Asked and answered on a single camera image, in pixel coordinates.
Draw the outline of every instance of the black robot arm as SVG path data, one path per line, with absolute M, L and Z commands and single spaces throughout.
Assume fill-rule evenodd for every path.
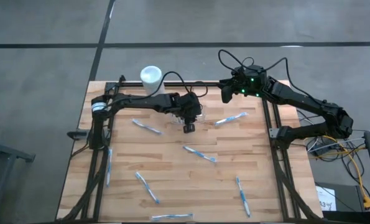
M 271 129 L 270 136 L 279 149 L 287 149 L 295 139 L 329 135 L 333 138 L 348 138 L 352 134 L 353 120 L 346 111 L 334 103 L 320 101 L 293 91 L 289 86 L 268 77 L 266 70 L 258 65 L 238 67 L 231 72 L 232 78 L 220 80 L 223 103 L 228 103 L 232 95 L 258 96 L 278 105 L 292 105 L 322 116 L 325 122 L 291 128 L 283 126 Z
M 124 108 L 152 109 L 159 113 L 172 113 L 184 120 L 184 133 L 195 131 L 194 122 L 201 114 L 200 102 L 196 94 L 189 92 L 183 96 L 178 93 L 166 93 L 156 96 L 135 96 L 118 93 L 116 95 L 102 95 L 91 101 L 92 129 L 90 131 L 90 149 L 105 147 L 103 124 L 109 117 L 114 116 Z

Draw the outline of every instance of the white paper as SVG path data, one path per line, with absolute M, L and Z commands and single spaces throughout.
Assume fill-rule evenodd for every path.
M 322 211 L 336 211 L 335 190 L 316 186 Z

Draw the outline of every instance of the gray floor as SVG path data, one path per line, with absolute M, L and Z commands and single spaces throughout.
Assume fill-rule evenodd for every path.
M 0 44 L 96 43 L 107 5 L 0 1 Z M 116 2 L 111 19 L 106 42 L 370 41 L 370 1 L 125 0 Z M 265 67 L 288 57 L 298 86 L 344 106 L 354 128 L 370 129 L 370 47 L 228 50 Z M 138 80 L 141 68 L 153 64 L 186 80 L 217 80 L 229 76 L 217 51 L 105 49 L 96 79 Z M 17 163 L 1 222 L 54 219 L 72 147 L 65 133 L 77 125 L 94 55 L 95 49 L 0 49 L 0 142 L 37 154 L 33 164 Z M 269 75 L 285 79 L 284 65 Z M 370 191 L 369 157 L 360 154 Z M 311 165 L 316 181 L 355 184 L 340 162 Z

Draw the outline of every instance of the wooden tabletop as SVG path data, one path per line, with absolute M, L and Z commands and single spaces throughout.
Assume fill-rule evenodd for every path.
M 105 82 L 89 83 L 79 128 L 90 128 L 90 102 L 103 94 L 104 85 Z M 202 87 L 194 89 L 197 95 L 204 91 Z M 121 88 L 120 92 L 145 95 L 142 87 Z M 165 92 L 186 93 L 183 87 L 166 87 Z M 153 215 L 186 213 L 193 213 L 196 222 L 282 221 L 261 99 L 234 95 L 230 103 L 224 104 L 220 90 L 210 88 L 208 95 L 200 98 L 200 103 L 205 112 L 205 122 L 197 123 L 196 131 L 190 134 L 183 133 L 182 125 L 173 124 L 169 114 L 139 109 L 125 109 L 116 114 L 111 140 L 111 183 L 103 190 L 101 222 L 149 222 Z M 279 106 L 279 111 L 283 125 L 299 126 L 294 107 Z M 249 115 L 219 127 L 213 125 L 215 121 L 241 112 Z M 275 124 L 272 108 L 270 112 L 272 124 Z M 136 126 L 132 123 L 133 118 L 164 134 L 159 136 Z M 85 141 L 76 142 L 73 151 L 84 144 Z M 200 158 L 184 150 L 183 145 L 213 156 L 218 162 L 214 164 Z M 291 146 L 288 152 L 297 191 L 322 217 L 305 148 Z M 58 218 L 64 217 L 84 192 L 91 155 L 90 150 L 85 150 L 70 161 Z M 159 205 L 136 179 L 136 171 L 160 200 Z M 244 211 L 236 176 L 241 180 L 251 218 Z M 286 198 L 291 211 L 288 194 Z

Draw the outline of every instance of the concrete floor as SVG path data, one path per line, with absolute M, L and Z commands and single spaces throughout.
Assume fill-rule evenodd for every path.
M 0 0 L 0 44 L 97 43 L 108 2 Z M 117 1 L 106 38 L 110 43 L 335 41 L 370 41 L 370 1 Z M 96 80 L 120 75 L 138 80 L 150 64 L 186 80 L 229 77 L 218 50 L 104 49 Z M 294 83 L 343 106 L 354 128 L 370 129 L 370 47 L 227 50 L 239 58 L 253 56 L 265 67 L 288 57 Z M 33 164 L 17 162 L 1 222 L 54 219 L 72 149 L 66 132 L 78 123 L 94 56 L 95 49 L 0 49 L 0 142 L 37 154 Z M 284 65 L 269 75 L 286 79 Z M 369 156 L 360 155 L 370 191 Z M 339 161 L 311 161 L 311 166 L 318 182 L 356 184 Z

